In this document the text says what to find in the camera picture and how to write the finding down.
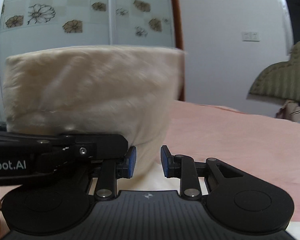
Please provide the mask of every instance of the flower decal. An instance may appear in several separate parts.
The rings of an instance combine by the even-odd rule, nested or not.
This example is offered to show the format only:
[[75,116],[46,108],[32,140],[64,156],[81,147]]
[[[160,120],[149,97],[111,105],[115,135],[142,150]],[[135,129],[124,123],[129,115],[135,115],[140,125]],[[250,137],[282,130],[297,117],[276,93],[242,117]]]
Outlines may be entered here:
[[101,11],[101,12],[105,12],[106,11],[106,4],[105,3],[95,2],[91,6],[92,6],[92,9],[94,9],[96,11]]
[[13,28],[23,25],[23,15],[15,15],[10,17],[6,22],[5,25],[7,28]]
[[151,10],[150,3],[146,3],[140,0],[134,0],[133,4],[138,10],[142,12],[150,12]]
[[146,37],[148,35],[148,32],[144,28],[138,26],[135,29],[136,29],[136,36]]
[[35,4],[34,6],[30,6],[29,23],[34,20],[34,23],[46,23],[50,21],[53,17],[55,17],[56,12],[53,7],[45,4]]
[[129,14],[129,12],[123,8],[120,8],[115,11],[115,14],[119,16],[126,16]]
[[162,32],[162,24],[161,21],[154,18],[149,22],[149,26],[152,30],[156,32]]
[[170,24],[170,19],[168,18],[162,18],[162,21],[164,24],[169,25]]
[[82,21],[72,20],[63,25],[65,33],[82,33]]

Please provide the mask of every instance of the white fluffy pillow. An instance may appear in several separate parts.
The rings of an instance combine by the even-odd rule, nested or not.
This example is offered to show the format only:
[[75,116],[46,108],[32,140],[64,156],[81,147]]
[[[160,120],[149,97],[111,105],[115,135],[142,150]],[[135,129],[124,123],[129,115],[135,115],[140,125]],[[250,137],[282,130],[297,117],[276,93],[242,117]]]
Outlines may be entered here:
[[6,60],[8,131],[121,134],[137,147],[135,176],[147,172],[166,135],[181,85],[177,49],[81,46]]

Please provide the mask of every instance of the screw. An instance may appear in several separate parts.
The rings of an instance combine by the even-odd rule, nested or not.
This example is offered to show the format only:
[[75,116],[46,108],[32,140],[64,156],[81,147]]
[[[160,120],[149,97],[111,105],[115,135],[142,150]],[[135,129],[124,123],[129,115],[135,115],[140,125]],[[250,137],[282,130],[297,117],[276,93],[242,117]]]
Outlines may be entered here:
[[48,140],[37,140],[38,143],[49,143]]
[[87,149],[82,147],[82,148],[80,148],[79,152],[81,155],[85,155],[87,153]]
[[183,193],[188,197],[196,197],[200,194],[200,191],[195,188],[188,188]]
[[109,190],[109,189],[99,189],[97,192],[96,192],[97,196],[99,197],[110,197],[112,195],[112,191]]

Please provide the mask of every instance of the pink bedsheet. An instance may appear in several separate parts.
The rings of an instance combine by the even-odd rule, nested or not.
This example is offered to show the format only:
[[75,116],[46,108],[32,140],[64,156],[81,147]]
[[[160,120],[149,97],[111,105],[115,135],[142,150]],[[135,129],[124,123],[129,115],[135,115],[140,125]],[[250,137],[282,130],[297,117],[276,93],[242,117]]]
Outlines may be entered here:
[[215,157],[283,188],[295,203],[292,221],[300,221],[300,124],[176,101],[164,144],[172,154]]

